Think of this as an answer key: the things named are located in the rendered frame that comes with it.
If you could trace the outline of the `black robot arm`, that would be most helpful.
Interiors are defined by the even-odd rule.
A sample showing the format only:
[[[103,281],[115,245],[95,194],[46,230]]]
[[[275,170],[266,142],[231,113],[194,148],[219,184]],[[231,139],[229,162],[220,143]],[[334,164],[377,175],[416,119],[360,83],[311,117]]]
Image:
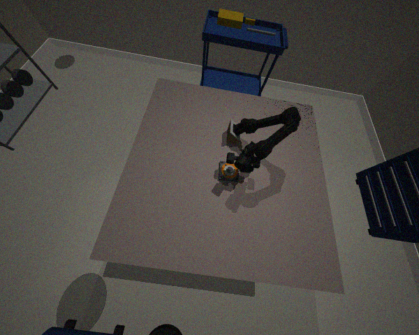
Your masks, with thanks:
[[[290,107],[284,110],[281,114],[267,117],[264,119],[245,119],[243,118],[239,124],[233,124],[233,132],[239,136],[242,133],[255,133],[258,128],[273,126],[277,124],[284,124],[277,132],[271,135],[266,140],[261,140],[258,143],[250,142],[242,153],[239,155],[234,165],[240,172],[251,173],[253,166],[251,161],[256,163],[266,158],[274,146],[279,144],[284,138],[297,130],[301,117],[296,107]],[[254,154],[257,158],[255,158]]]

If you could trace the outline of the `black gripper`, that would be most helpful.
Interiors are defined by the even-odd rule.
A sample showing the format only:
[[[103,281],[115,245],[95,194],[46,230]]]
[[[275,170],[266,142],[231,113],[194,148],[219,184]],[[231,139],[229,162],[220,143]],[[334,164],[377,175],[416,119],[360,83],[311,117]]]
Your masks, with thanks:
[[[239,156],[235,156],[235,154],[234,153],[230,153],[230,152],[228,152],[227,153],[227,159],[226,159],[226,162],[228,163],[228,164],[233,164],[234,163],[234,160],[237,160],[237,158],[238,158]],[[260,167],[260,161],[258,161],[258,162],[256,162],[256,163],[253,163],[252,161],[251,161],[251,163],[250,164],[252,164],[253,165],[253,168],[259,168]]]

